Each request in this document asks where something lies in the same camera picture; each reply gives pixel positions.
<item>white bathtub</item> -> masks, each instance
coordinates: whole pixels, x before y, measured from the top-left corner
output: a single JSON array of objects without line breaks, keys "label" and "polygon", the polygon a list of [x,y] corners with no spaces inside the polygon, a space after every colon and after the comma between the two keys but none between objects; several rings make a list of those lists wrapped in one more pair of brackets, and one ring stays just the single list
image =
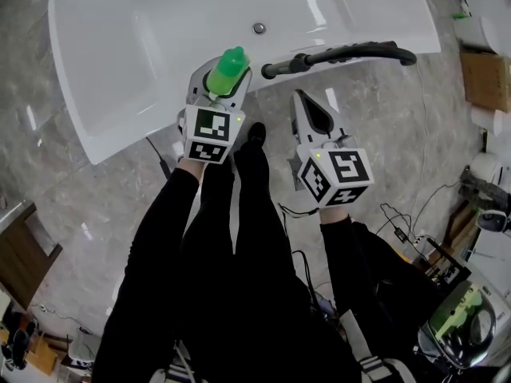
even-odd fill
[{"label": "white bathtub", "polygon": [[[192,72],[229,47],[260,68],[296,53],[393,40],[440,50],[426,0],[50,0],[50,36],[62,92],[96,164],[176,121]],[[252,25],[262,22],[263,35]],[[314,71],[331,65],[316,66]]]}]

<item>green object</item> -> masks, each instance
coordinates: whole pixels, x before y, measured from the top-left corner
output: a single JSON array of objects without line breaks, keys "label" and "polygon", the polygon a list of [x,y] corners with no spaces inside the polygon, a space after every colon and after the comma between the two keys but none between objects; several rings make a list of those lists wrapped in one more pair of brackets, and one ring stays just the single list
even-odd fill
[{"label": "green object", "polygon": [[225,51],[206,80],[209,92],[215,95],[228,95],[243,76],[248,64],[250,60],[242,47]]}]

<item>black clothing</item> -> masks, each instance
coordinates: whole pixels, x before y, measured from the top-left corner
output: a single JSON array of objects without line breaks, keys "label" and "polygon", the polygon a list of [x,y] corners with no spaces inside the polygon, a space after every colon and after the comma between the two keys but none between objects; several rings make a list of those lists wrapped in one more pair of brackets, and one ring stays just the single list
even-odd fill
[{"label": "black clothing", "polygon": [[[229,231],[230,166],[206,168],[200,210],[184,236],[199,184],[174,170],[133,240],[94,383],[149,382],[157,369],[168,368],[177,338],[210,383],[361,380],[351,348],[310,316],[311,297],[295,275],[270,198],[263,150],[247,143],[235,161],[241,178],[236,254]],[[339,313],[354,311],[373,354],[408,357],[416,326],[434,309],[434,288],[366,226],[346,219],[321,230]],[[387,278],[409,308],[397,322],[375,298],[375,287]]]}]

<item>white cube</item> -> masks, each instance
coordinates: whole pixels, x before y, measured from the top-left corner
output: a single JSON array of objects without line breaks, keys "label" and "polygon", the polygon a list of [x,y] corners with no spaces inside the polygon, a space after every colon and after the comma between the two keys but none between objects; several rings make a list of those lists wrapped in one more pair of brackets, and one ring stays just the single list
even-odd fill
[{"label": "white cube", "polygon": [[319,208],[353,203],[374,183],[364,149],[307,149],[298,177]]},{"label": "white cube", "polygon": [[186,105],[183,124],[184,157],[222,164],[244,120],[245,114],[240,111],[228,112]]}]

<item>drain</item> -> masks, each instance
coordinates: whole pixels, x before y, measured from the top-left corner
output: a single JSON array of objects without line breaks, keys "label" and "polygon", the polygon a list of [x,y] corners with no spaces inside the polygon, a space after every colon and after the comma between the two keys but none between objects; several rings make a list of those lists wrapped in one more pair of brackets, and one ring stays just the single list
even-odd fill
[{"label": "drain", "polygon": [[252,26],[252,32],[257,35],[266,33],[266,26],[262,22],[257,22]]}]

